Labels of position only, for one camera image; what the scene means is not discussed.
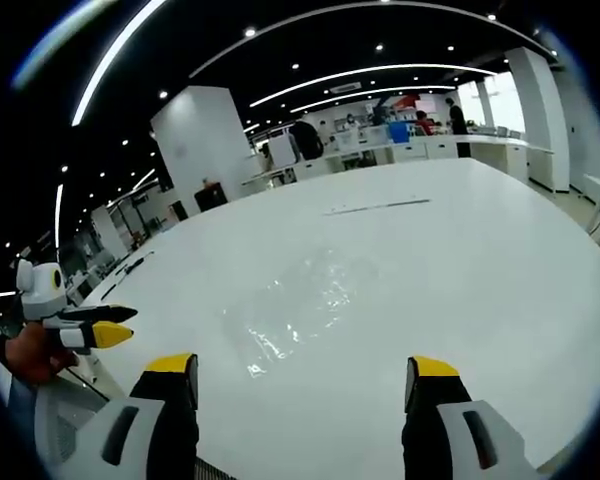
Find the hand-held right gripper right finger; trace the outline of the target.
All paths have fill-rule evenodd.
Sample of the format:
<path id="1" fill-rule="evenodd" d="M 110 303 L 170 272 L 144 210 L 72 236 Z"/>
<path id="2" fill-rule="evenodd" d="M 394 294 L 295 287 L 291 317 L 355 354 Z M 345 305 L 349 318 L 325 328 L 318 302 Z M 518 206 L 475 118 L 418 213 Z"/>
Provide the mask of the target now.
<path id="1" fill-rule="evenodd" d="M 446 362 L 407 363 L 402 429 L 407 479 L 540 479 L 523 437 L 489 403 L 474 400 Z"/>

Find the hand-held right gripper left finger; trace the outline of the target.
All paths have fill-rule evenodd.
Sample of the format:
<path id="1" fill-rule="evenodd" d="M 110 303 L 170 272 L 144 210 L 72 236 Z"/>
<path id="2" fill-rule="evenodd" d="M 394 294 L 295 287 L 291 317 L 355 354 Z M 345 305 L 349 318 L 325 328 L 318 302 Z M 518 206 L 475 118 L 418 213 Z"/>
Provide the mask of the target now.
<path id="1" fill-rule="evenodd" d="M 126 397 L 106 401 L 77 430 L 76 479 L 195 477 L 198 358 L 182 353 L 147 365 Z"/>

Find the person's left hand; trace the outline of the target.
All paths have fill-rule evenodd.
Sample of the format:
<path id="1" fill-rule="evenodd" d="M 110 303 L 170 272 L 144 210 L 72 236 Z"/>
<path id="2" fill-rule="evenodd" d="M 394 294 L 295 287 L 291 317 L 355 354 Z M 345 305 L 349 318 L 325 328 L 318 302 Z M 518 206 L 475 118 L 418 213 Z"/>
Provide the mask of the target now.
<path id="1" fill-rule="evenodd" d="M 39 323 L 28 323 L 13 338 L 0 335 L 0 362 L 19 380 L 41 385 L 62 370 L 78 365 L 74 353 L 52 342 L 50 331 Z"/>

